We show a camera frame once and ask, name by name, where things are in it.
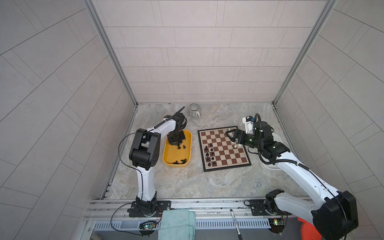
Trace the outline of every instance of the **teal cloth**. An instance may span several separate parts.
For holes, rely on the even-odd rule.
[[[194,240],[196,215],[188,209],[163,212],[158,240]]]

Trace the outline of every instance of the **tiled wall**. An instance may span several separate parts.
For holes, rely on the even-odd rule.
[[[67,240],[133,103],[81,0],[0,1],[0,23],[0,239]]]
[[[325,1],[93,3],[138,102],[264,102]]]
[[[383,12],[339,0],[277,104],[303,162],[355,195],[356,240],[384,239]]]

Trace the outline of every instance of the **red object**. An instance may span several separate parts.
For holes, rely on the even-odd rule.
[[[321,240],[320,233],[316,230],[316,228],[301,218],[297,218],[298,221],[302,222],[301,225],[301,239],[302,240]]]

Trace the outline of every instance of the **yellow tray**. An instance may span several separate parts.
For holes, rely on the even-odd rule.
[[[164,148],[163,162],[170,167],[185,167],[188,165],[191,158],[192,133],[185,129],[183,131],[185,140],[180,145],[181,149],[177,149],[177,146],[170,145],[167,138],[166,147]],[[181,163],[182,159],[186,159],[187,162],[184,164],[173,164],[176,161]]]

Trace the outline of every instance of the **white plastic container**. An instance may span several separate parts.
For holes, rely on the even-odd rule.
[[[275,133],[272,133],[272,136],[273,136],[273,140],[277,141],[277,142],[281,142],[281,137]],[[264,158],[262,156],[262,158],[264,159],[264,161],[266,162],[269,162],[268,159]],[[272,170],[272,171],[277,171],[277,170],[280,170],[282,171],[280,168],[278,168],[276,165],[273,165],[273,164],[270,164],[270,165],[265,165],[264,163],[262,163],[262,161],[260,161],[260,159],[258,159],[258,161],[260,162],[260,166],[264,169],[264,170]]]

